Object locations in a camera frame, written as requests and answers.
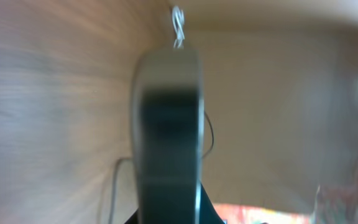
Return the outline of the teal screen smartphone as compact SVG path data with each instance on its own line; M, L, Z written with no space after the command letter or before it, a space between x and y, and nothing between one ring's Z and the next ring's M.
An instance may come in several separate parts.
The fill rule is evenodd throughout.
M164 47L145 54L131 95L139 223L199 222L203 134L197 51Z

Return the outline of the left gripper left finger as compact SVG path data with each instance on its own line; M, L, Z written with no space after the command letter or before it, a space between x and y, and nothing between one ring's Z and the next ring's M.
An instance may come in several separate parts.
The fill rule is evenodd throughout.
M138 224L138 210L136 210L124 224Z

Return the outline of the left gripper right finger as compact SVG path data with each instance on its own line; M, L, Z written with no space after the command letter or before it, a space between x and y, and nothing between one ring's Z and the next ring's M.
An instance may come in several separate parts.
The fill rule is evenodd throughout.
M200 224L225 224L215 211L203 185L201 185Z

